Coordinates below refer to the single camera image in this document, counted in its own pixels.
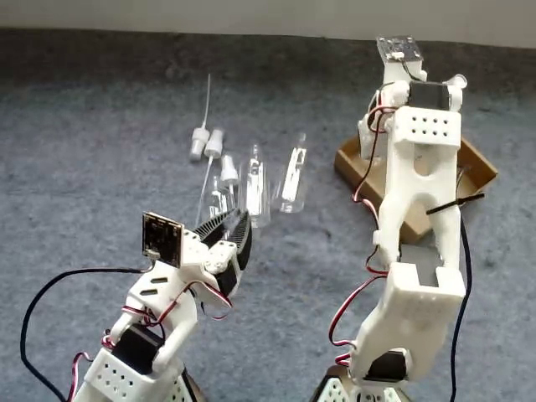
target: robotic arm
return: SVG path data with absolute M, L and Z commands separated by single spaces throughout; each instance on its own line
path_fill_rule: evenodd
M 129 290 L 77 402 L 198 400 L 177 352 L 197 324 L 195 299 L 231 306 L 249 259 L 250 216 L 235 210 L 189 231 L 145 214 L 143 229 L 144 254 L 155 263 Z
M 431 370 L 466 292 L 459 270 L 461 216 L 456 205 L 429 215 L 441 256 L 439 265 L 425 268 L 432 281 L 424 279 L 416 264 L 401 262 L 399 255 L 399 230 L 412 203 L 431 210 L 456 199 L 466 81 L 457 75 L 444 83 L 425 82 L 412 38 L 379 38 L 378 47 L 384 83 L 359 122 L 358 133 L 363 159 L 377 157 L 374 151 L 386 159 L 385 195 L 374 232 L 386 286 L 351 342 L 348 376 L 353 385 L 348 396 L 352 401 L 384 397 L 398 402 L 388 398 L 393 395 L 389 390 L 422 379 Z M 418 172 L 415 160 L 421 158 L 425 170 Z

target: gray carpet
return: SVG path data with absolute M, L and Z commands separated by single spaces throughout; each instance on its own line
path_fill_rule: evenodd
M 421 48 L 433 80 L 467 76 L 463 133 L 500 174 L 464 209 L 475 286 L 457 400 L 532 400 L 536 51 Z M 338 352 L 327 340 L 332 314 L 367 277 L 370 217 L 351 203 L 332 161 L 382 70 L 372 42 L 0 32 L 0 399 L 54 400 L 18 355 L 24 310 L 49 278 L 81 266 L 144 266 L 145 210 L 193 224 L 204 165 L 188 161 L 189 138 L 211 72 L 209 124 L 227 130 L 226 149 L 244 157 L 258 141 L 283 162 L 287 138 L 305 131 L 314 186 L 301 214 L 275 215 L 254 244 L 230 317 L 202 317 L 181 356 L 212 401 L 308 400 Z M 28 355 L 65 393 L 73 355 L 96 353 L 134 280 L 72 277 L 39 304 Z M 340 335 L 355 335 L 379 292 L 358 299 Z M 415 401 L 448 400 L 448 349 L 410 386 Z

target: cardboard box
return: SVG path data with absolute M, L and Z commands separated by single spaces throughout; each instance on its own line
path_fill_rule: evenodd
M 365 174 L 369 162 L 359 157 L 359 138 L 347 140 L 335 157 L 335 170 L 352 186 L 356 187 Z M 458 197 L 467 197 L 481 192 L 496 176 L 497 169 L 466 139 L 461 139 L 458 151 L 458 166 L 465 169 L 458 188 Z M 421 161 L 415 162 L 417 172 L 424 169 Z M 385 195 L 385 161 L 374 165 L 362 187 L 362 195 L 379 208 Z M 400 238 L 412 244 L 421 239 L 431 229 L 425 208 L 413 204 L 400 228 Z

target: clear plastic bottle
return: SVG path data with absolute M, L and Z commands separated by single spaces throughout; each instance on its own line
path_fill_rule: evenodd
M 252 227 L 263 228 L 270 223 L 270 184 L 256 144 L 247 161 L 240 164 L 239 206 L 250 213 Z
M 288 214 L 300 212 L 305 205 L 307 178 L 305 173 L 307 146 L 306 134 L 300 133 L 291 150 L 288 164 L 276 185 L 274 208 Z
M 219 176 L 214 175 L 212 178 L 212 187 L 205 201 L 209 218 L 229 211 L 226 193 L 226 190 L 219 185 Z

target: white pump cap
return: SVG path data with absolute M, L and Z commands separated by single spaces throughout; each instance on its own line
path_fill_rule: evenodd
M 193 130 L 192 134 L 192 148 L 190 149 L 190 160 L 198 161 L 203 155 L 204 146 L 209 140 L 210 133 L 204 127 L 198 127 Z
M 214 128 L 207 146 L 204 148 L 204 156 L 218 159 L 224 147 L 224 131 L 220 128 Z
M 233 163 L 233 157 L 230 155 L 223 155 L 221 158 L 221 175 L 219 176 L 219 179 L 227 187 L 235 186 L 239 182 L 238 173 L 236 172 Z

